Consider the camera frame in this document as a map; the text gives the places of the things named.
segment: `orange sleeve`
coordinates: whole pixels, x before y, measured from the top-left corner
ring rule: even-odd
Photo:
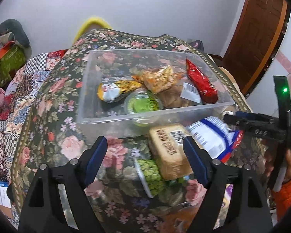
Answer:
[[[276,202],[277,218],[280,220],[291,206],[291,180],[282,185],[279,192],[273,192],[272,195]]]

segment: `snack package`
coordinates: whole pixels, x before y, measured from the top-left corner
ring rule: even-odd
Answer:
[[[186,59],[186,72],[194,83],[205,103],[216,103],[218,94],[208,78],[188,59]]]
[[[186,127],[201,149],[205,149],[211,158],[225,163],[233,149],[241,142],[242,130],[229,131],[219,118],[210,116]]]
[[[149,198],[153,198],[166,188],[158,166],[152,159],[134,159],[136,171],[141,180],[143,188]]]
[[[150,129],[150,151],[164,180],[178,179],[193,172],[182,146],[188,135],[178,123]]]
[[[119,80],[107,84],[101,83],[98,86],[97,95],[104,102],[115,103],[123,99],[130,92],[141,87],[141,83],[133,80]]]
[[[137,89],[124,102],[126,114],[136,114],[163,109],[159,98],[146,89]]]
[[[218,220],[220,221],[220,223],[217,224],[217,227],[219,227],[219,225],[222,226],[222,224],[224,223],[226,219],[227,211],[230,206],[230,198],[232,196],[232,191],[233,191],[233,184],[227,184],[225,187],[224,197],[223,197],[221,209],[218,216]]]
[[[183,78],[176,85],[157,94],[157,97],[168,109],[199,105],[201,98],[193,83]]]
[[[135,75],[133,78],[157,94],[177,84],[182,75],[183,73],[175,73],[172,66],[165,66],[158,70],[143,71],[141,76]]]

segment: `red snack wrapper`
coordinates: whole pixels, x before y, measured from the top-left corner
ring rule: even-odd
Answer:
[[[188,59],[186,59],[186,72],[189,79],[195,84],[200,97],[205,103],[216,103],[218,94],[208,78]]]

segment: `person's hand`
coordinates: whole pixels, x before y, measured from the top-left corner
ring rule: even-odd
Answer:
[[[265,158],[264,175],[266,177],[269,177],[271,175],[271,172],[274,170],[274,161],[276,157],[278,143],[270,140],[268,141],[263,140],[262,143],[268,146],[268,149],[264,154]],[[283,183],[287,183],[289,182],[289,180],[291,180],[291,150],[287,150],[286,152],[286,161],[287,161],[287,171]]]

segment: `plastic storage box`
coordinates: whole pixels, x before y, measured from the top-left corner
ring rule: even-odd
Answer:
[[[172,65],[175,71],[183,71],[186,74],[186,58],[213,83],[218,91],[217,103],[125,114],[125,99],[118,103],[105,103],[97,96],[100,83],[132,79],[132,75],[146,69]],[[147,49],[91,51],[83,73],[77,123],[86,136],[87,143],[93,144],[100,135],[124,138],[145,135],[150,127],[157,125],[180,123],[187,126],[208,116],[218,116],[233,103],[232,97],[220,80],[196,54]]]

